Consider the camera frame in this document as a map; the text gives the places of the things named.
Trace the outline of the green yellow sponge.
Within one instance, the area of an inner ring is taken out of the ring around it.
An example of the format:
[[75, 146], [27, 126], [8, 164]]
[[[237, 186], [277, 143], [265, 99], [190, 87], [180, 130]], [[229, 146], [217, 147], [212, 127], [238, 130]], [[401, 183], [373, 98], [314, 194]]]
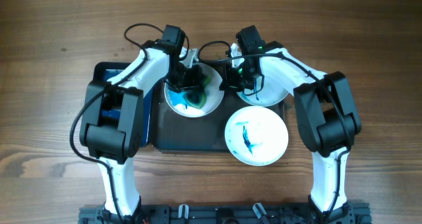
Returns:
[[186, 92], [183, 95], [183, 99], [186, 102], [186, 106], [194, 107], [195, 109], [201, 109], [204, 104], [206, 103], [206, 93], [205, 87], [211, 82], [211, 78], [209, 76], [204, 75], [201, 78], [199, 88], [194, 89], [193, 91]]

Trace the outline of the white plate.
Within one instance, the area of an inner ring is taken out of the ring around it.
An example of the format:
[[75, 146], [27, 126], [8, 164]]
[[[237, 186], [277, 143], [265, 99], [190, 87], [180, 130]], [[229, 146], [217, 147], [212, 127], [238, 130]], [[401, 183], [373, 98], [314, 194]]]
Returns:
[[281, 84], [269, 76], [258, 77], [253, 82], [253, 89], [237, 92], [237, 95], [246, 103], [255, 106], [269, 107], [281, 102], [289, 92]]
[[190, 106], [185, 107], [186, 102], [183, 99], [183, 95], [186, 92], [176, 93], [169, 90], [167, 84], [164, 86], [164, 96], [167, 104], [177, 114], [184, 117], [203, 117], [213, 112], [224, 98], [224, 91], [219, 90], [219, 86], [222, 83], [222, 77], [218, 71], [213, 69], [211, 66], [205, 65], [204, 63], [199, 63], [198, 65], [201, 66], [203, 73], [211, 78], [211, 82], [207, 85], [207, 87], [205, 87], [206, 103], [201, 109], [195, 109]]
[[279, 160], [287, 150], [287, 126], [272, 110], [248, 106], [227, 121], [224, 138], [230, 153], [251, 166], [266, 166]]

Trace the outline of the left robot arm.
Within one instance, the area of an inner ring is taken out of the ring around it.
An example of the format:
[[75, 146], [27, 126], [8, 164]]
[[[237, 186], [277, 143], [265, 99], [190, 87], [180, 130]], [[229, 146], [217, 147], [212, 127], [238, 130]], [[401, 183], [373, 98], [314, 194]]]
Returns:
[[132, 63], [101, 62], [94, 68], [84, 106], [73, 124], [87, 147], [87, 161], [100, 166], [106, 201], [94, 212], [108, 223], [146, 222], [136, 189], [133, 157], [144, 134], [144, 98], [161, 80], [169, 89], [203, 92], [205, 76], [198, 66], [185, 66], [189, 39], [177, 26], [167, 25], [157, 40], [140, 45]]

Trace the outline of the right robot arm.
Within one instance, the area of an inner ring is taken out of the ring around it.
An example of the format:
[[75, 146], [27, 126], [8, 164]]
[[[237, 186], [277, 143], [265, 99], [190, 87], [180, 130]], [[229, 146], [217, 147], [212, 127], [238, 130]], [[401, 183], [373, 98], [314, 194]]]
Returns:
[[347, 156], [361, 131], [361, 121], [341, 72], [327, 74], [293, 57], [279, 42], [266, 43], [255, 26], [240, 30], [227, 51], [221, 90], [244, 92], [259, 76], [281, 82], [295, 100], [299, 135], [313, 154], [314, 183], [311, 202], [322, 217], [329, 217], [347, 198], [344, 179]]

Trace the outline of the large dark serving tray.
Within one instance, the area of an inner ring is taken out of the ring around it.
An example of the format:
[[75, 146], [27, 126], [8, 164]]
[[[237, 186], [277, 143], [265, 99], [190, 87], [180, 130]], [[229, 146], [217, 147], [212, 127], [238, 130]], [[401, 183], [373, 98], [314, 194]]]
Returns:
[[[228, 119], [239, 109], [250, 104], [234, 91], [225, 91], [219, 106], [211, 113], [197, 118], [177, 114], [164, 96], [165, 82], [153, 99], [149, 144], [162, 152], [227, 152], [224, 130]], [[284, 103], [267, 107], [280, 117], [284, 116]]]

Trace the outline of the small black water tray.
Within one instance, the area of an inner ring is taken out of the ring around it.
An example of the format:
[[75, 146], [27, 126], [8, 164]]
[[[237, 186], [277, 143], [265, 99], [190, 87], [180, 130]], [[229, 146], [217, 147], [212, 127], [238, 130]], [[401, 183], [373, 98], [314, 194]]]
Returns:
[[[94, 68], [93, 79], [99, 80], [102, 82], [107, 81], [108, 79], [117, 76], [119, 73], [123, 72], [130, 63], [122, 62], [100, 62]], [[153, 88], [145, 95], [144, 97], [144, 110], [143, 110], [143, 133], [140, 147], [143, 148], [147, 146], [150, 140], [150, 125], [152, 118], [152, 108], [153, 108], [153, 99], [155, 93], [160, 89], [160, 84], [155, 84]]]

